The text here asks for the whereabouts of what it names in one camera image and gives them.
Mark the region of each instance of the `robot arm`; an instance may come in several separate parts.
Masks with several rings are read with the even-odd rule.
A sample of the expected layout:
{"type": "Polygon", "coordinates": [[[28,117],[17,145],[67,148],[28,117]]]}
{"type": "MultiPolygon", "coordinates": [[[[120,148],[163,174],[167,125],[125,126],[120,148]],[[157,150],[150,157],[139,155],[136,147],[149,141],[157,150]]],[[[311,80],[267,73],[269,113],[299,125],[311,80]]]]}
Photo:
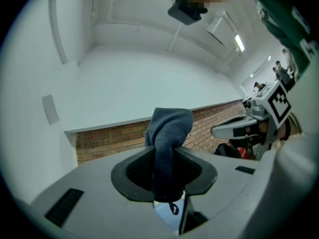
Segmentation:
{"type": "Polygon", "coordinates": [[[230,139],[235,145],[243,142],[248,142],[251,146],[260,144],[266,146],[265,152],[269,149],[269,144],[276,141],[280,127],[291,114],[292,109],[286,95],[285,88],[279,81],[268,84],[253,100],[247,102],[245,115],[212,127],[211,134],[216,138],[230,139]],[[259,131],[261,122],[267,122],[267,133],[259,131]]]}

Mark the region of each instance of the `red object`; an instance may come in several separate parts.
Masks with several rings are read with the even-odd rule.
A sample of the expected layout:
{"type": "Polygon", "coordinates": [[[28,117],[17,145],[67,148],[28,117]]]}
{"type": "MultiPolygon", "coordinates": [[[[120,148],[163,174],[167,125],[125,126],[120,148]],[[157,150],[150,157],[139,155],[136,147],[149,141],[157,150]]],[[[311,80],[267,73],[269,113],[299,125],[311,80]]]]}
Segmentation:
{"type": "Polygon", "coordinates": [[[243,159],[248,159],[247,150],[245,148],[239,147],[237,149],[243,159]]]}

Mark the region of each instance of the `brick wall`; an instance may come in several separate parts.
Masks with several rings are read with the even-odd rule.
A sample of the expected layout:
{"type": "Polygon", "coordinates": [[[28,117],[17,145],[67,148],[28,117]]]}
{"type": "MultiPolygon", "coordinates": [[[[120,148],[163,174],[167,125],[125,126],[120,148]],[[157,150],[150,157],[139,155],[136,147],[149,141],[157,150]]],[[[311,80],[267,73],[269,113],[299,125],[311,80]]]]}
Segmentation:
{"type": "MultiPolygon", "coordinates": [[[[211,153],[226,139],[214,138],[210,128],[221,121],[245,112],[241,101],[193,111],[194,124],[183,146],[211,153]]],[[[78,164],[145,146],[150,121],[81,132],[77,135],[78,164]]]]}

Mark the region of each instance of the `gray plastic surface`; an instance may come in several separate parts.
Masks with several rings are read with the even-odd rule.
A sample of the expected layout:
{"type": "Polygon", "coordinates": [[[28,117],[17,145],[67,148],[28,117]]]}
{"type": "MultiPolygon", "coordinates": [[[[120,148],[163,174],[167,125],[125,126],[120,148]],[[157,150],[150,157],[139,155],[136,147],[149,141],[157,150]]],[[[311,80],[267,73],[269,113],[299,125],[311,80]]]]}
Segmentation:
{"type": "MultiPolygon", "coordinates": [[[[312,233],[307,229],[311,226],[310,231],[316,231],[314,226],[317,223],[309,223],[307,220],[316,217],[317,214],[318,188],[315,186],[319,178],[318,139],[319,134],[307,133],[289,139],[278,150],[271,179],[240,238],[273,238],[276,229],[288,219],[290,222],[295,220],[290,226],[297,225],[300,226],[299,230],[305,230],[304,238],[312,237],[312,233]]],[[[287,228],[294,231],[295,228],[290,226],[287,225],[287,228]]]]}
{"type": "Polygon", "coordinates": [[[266,110],[262,106],[254,106],[252,110],[254,115],[264,115],[266,110]]]}
{"type": "Polygon", "coordinates": [[[223,125],[222,122],[219,125],[216,125],[214,127],[211,128],[211,134],[215,137],[215,138],[220,138],[220,139],[245,139],[248,137],[252,137],[252,136],[257,136],[257,134],[252,134],[250,136],[234,136],[234,132],[233,130],[236,128],[244,128],[247,126],[251,126],[254,124],[259,123],[255,118],[251,117],[250,115],[244,116],[242,120],[240,121],[236,121],[233,123],[229,123],[229,124],[225,124],[223,125]]]}
{"type": "Polygon", "coordinates": [[[256,144],[252,147],[256,160],[261,160],[266,151],[269,150],[269,144],[261,145],[256,144]]]}
{"type": "MultiPolygon", "coordinates": [[[[229,234],[237,235],[245,227],[266,187],[274,154],[267,154],[257,162],[181,148],[212,163],[218,172],[217,181],[206,194],[191,197],[194,210],[212,220],[200,226],[200,230],[196,228],[181,237],[207,238],[220,233],[225,235],[223,238],[230,238],[229,234]],[[254,168],[256,172],[250,175],[235,170],[239,165],[254,168]]],[[[77,167],[43,191],[32,207],[45,215],[69,188],[80,189],[84,194],[62,227],[66,231],[93,239],[174,238],[175,234],[156,215],[152,203],[129,201],[112,185],[110,175],[115,164],[143,149],[92,160],[77,167]]]]}

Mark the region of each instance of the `white ceiling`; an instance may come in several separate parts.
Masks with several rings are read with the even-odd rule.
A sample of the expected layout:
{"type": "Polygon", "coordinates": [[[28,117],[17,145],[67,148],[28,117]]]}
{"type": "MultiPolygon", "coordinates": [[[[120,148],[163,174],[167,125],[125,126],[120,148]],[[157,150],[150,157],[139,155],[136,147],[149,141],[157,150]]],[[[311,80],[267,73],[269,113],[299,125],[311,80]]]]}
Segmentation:
{"type": "MultiPolygon", "coordinates": [[[[174,0],[94,0],[94,45],[136,44],[168,50],[179,22],[167,11],[174,0]]],[[[223,8],[234,21],[244,45],[251,42],[260,27],[254,0],[229,0],[212,4],[202,20],[191,26],[183,25],[172,52],[176,52],[224,73],[232,70],[237,59],[235,44],[220,44],[206,29],[216,11],[223,8]]]]}

